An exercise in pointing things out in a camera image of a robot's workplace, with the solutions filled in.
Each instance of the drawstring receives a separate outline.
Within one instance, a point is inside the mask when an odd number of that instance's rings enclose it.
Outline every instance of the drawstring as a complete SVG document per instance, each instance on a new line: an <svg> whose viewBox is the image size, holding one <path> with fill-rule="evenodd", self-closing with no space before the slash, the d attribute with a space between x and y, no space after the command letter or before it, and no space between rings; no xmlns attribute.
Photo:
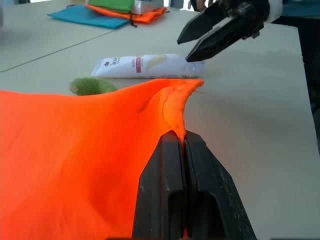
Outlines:
<svg viewBox="0 0 320 240"><path fill-rule="evenodd" d="M137 25L135 25L133 13L131 11L129 11L129 14L130 14L130 20L129 20L130 24L136 28Z"/></svg>

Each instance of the orange bag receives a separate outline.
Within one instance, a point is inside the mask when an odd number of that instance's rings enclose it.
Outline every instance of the orange bag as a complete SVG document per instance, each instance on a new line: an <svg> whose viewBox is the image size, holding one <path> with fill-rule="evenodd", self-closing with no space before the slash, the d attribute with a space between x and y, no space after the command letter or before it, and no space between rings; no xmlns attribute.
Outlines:
<svg viewBox="0 0 320 240"><path fill-rule="evenodd" d="M130 237L138 183L160 136L182 141L202 80L156 79L69 96L0 91L1 240Z"/></svg>
<svg viewBox="0 0 320 240"><path fill-rule="evenodd" d="M120 13L116 11L111 11L103 7L93 6L93 5L85 5L86 7L96 11L97 13L107 15L109 17L116 17L116 18L124 18L124 19L131 19L135 23L140 24L151 24L158 18L160 18L167 10L166 7L155 9L154 11L150 11L141 15L138 14L130 14L130 13Z"/></svg>

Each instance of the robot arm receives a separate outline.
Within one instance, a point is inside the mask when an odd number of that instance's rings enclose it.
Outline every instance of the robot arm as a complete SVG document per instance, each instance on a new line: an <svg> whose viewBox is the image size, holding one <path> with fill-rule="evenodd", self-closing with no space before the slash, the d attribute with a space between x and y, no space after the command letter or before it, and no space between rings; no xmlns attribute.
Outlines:
<svg viewBox="0 0 320 240"><path fill-rule="evenodd" d="M280 17L282 5L282 0L218 0L185 25L177 43L200 38L186 60L210 59L239 39L259 36L264 23ZM230 21L213 29L225 18Z"/></svg>

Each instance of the white table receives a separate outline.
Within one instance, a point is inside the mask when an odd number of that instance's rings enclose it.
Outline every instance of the white table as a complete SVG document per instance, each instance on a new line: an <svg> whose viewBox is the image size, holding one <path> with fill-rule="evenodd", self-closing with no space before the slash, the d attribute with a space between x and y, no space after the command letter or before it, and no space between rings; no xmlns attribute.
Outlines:
<svg viewBox="0 0 320 240"><path fill-rule="evenodd" d="M69 0L52 0L3 6L0 72L114 31L62 22L47 16L65 9L68 4Z"/></svg>
<svg viewBox="0 0 320 240"><path fill-rule="evenodd" d="M69 82L101 57L187 54L195 42L176 40L195 14L171 11L152 26L127 26L8 70L0 88L70 94ZM266 25L206 66L205 84L186 105L186 128L232 175L258 239L320 237L320 159L297 29Z"/></svg>

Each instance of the green fuzzy toy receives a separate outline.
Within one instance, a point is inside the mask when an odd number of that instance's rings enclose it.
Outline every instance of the green fuzzy toy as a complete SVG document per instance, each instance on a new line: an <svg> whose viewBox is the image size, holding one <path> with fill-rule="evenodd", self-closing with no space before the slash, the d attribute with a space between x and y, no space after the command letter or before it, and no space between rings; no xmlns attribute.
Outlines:
<svg viewBox="0 0 320 240"><path fill-rule="evenodd" d="M70 83L70 91L78 96L104 94L116 90L117 88L104 78L82 77Z"/></svg>

